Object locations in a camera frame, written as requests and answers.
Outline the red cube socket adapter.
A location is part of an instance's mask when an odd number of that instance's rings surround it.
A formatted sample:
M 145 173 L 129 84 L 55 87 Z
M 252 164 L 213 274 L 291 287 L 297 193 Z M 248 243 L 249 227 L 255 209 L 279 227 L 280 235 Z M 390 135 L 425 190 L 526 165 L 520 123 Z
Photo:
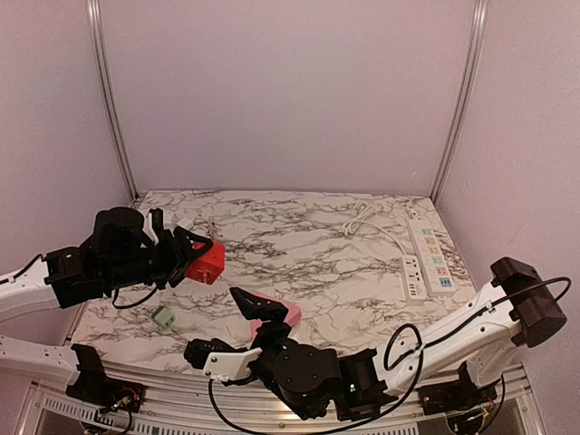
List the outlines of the red cube socket adapter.
M 215 242 L 206 254 L 188 267 L 185 277 L 205 285 L 213 285 L 225 269 L 225 258 L 225 247 Z

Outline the pink triangular power strip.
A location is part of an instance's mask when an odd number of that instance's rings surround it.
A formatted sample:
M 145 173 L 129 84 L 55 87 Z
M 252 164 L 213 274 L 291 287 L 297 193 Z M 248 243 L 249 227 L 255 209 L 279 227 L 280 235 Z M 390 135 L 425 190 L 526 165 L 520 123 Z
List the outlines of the pink triangular power strip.
M 287 313 L 285 316 L 285 322 L 290 325 L 291 327 L 297 326 L 302 318 L 302 312 L 300 307 L 297 304 L 294 304 L 289 301 L 280 300 L 273 296 L 265 295 L 263 293 L 255 292 L 254 295 L 256 297 L 260 297 L 262 299 L 268 300 L 270 303 L 278 303 L 283 305 L 287 309 Z M 257 330 L 264 322 L 261 319 L 252 319 L 250 321 L 250 331 L 251 331 L 251 339 L 255 340 L 257 337 Z

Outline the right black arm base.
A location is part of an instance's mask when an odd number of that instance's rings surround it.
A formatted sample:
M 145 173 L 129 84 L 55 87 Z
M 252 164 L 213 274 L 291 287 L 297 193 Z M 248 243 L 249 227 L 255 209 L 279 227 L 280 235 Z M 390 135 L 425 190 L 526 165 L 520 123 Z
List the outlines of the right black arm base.
M 418 389 L 420 405 L 425 415 L 467 411 L 489 399 L 497 398 L 496 385 L 499 380 L 477 386 L 469 375 L 466 362 L 459 366 L 458 376 L 454 381 L 426 385 Z

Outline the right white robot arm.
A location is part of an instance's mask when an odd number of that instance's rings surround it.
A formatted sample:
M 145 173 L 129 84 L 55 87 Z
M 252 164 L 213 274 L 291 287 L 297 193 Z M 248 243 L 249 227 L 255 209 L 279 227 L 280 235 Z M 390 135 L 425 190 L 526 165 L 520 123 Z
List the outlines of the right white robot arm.
M 529 264 L 505 256 L 492 279 L 464 306 L 421 330 L 403 324 L 382 348 L 340 356 L 290 339 L 287 309 L 239 287 L 230 294 L 247 320 L 259 320 L 251 346 L 227 383 L 260 381 L 303 420 L 323 417 L 334 405 L 340 421 L 370 420 L 401 401 L 420 379 L 458 363 L 458 378 L 438 384 L 442 409 L 491 396 L 518 347 L 544 343 L 567 322 L 560 298 Z

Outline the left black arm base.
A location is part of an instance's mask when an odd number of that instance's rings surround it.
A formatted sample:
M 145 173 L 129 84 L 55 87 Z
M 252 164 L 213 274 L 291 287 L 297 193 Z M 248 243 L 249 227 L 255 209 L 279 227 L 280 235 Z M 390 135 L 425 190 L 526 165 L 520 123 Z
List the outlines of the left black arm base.
M 66 387 L 67 396 L 99 405 L 106 411 L 123 408 L 131 413 L 139 412 L 145 391 L 143 384 L 108 376 L 100 355 L 89 345 L 73 344 L 72 350 L 77 357 L 78 376 Z

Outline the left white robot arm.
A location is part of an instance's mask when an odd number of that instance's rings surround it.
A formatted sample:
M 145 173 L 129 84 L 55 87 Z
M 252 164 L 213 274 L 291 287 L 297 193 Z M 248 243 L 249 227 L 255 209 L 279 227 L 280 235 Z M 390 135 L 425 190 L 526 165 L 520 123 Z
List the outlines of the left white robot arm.
M 159 208 L 147 214 L 126 207 L 100 211 L 79 246 L 37 255 L 21 270 L 2 275 L 1 318 L 66 309 L 135 285 L 175 287 L 212 247 L 211 239 L 183 227 L 166 228 Z M 1 341 L 1 367 L 78 385 L 96 403 L 108 402 L 115 392 L 91 346 L 50 349 L 7 337 Z

